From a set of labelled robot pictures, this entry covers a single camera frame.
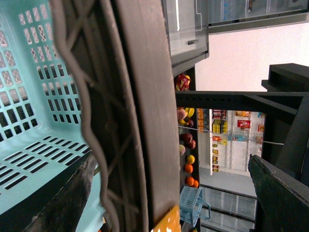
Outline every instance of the refrigerated display case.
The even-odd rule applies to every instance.
[[[308,0],[209,0],[209,32],[308,21]]]
[[[162,0],[173,74],[209,56],[206,0]]]

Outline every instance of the white shelving unit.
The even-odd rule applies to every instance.
[[[210,130],[212,130],[212,110],[210,110]],[[238,128],[238,120],[250,120],[251,127],[248,131],[242,131]],[[251,112],[249,117],[236,116],[235,111],[227,111],[228,131],[223,134],[198,134],[198,144],[200,147],[200,167],[210,169],[211,175],[214,171],[212,169],[213,149],[218,150],[218,164],[220,172],[227,172],[233,174],[240,174],[250,176],[248,171],[248,162],[250,154],[258,156],[262,155],[262,145],[256,143],[256,137],[263,137],[263,132],[258,132],[259,125],[264,125],[265,119],[258,117],[258,112]],[[222,139],[227,139],[227,145],[220,145],[212,140],[213,136],[220,136]],[[230,139],[228,137],[236,138],[242,136],[242,141]]]

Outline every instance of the product box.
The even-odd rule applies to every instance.
[[[251,121],[250,120],[237,120],[237,127],[250,128]]]
[[[259,125],[257,131],[258,132],[264,132],[264,125]]]

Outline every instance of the metal wire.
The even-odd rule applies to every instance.
[[[195,128],[190,128],[190,127],[182,127],[182,126],[178,126],[180,128],[186,128],[186,129],[189,129],[189,130],[194,130],[194,131],[201,131],[200,129],[195,129]],[[206,132],[209,132],[209,133],[212,133],[212,134],[218,134],[220,136],[228,136],[227,134],[220,134],[220,133],[215,133],[215,132],[212,132],[210,130],[202,130],[202,131],[206,131]],[[267,144],[275,144],[275,145],[281,145],[283,146],[284,144],[282,143],[275,143],[275,142],[268,142],[268,141],[258,141],[258,140],[254,140],[254,139],[246,139],[247,141],[253,141],[253,142],[262,142],[262,143],[267,143]]]

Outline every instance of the shelf bracket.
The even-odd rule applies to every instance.
[[[297,113],[296,109],[255,95],[243,95],[243,100],[248,105],[254,106],[258,111],[274,117],[291,125]]]

